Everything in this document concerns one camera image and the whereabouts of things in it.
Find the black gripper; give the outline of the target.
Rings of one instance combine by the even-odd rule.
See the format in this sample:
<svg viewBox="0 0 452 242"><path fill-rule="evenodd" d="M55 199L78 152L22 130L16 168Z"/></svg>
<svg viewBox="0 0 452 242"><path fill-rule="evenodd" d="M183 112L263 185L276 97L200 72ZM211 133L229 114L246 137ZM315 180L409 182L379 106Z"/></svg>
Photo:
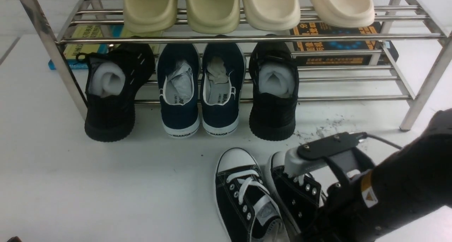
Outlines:
<svg viewBox="0 0 452 242"><path fill-rule="evenodd" d="M332 185L326 204L302 229L303 242L374 242L380 237L376 207L380 203L372 186L375 163L357 148L366 134L342 132L289 149L284 171L301 176L329 167L340 187ZM352 180L347 173L358 170Z"/></svg>

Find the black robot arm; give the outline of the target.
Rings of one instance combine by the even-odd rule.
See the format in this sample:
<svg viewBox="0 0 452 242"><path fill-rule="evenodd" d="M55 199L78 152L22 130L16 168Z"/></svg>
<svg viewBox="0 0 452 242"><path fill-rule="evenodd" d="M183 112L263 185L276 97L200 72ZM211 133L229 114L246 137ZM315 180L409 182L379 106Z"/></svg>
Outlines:
<svg viewBox="0 0 452 242"><path fill-rule="evenodd" d="M300 176L329 167L323 207L301 230L303 242L374 242L437 209L451 207L451 109L380 164L357 148L369 133L328 136L290 149L285 171Z"/></svg>

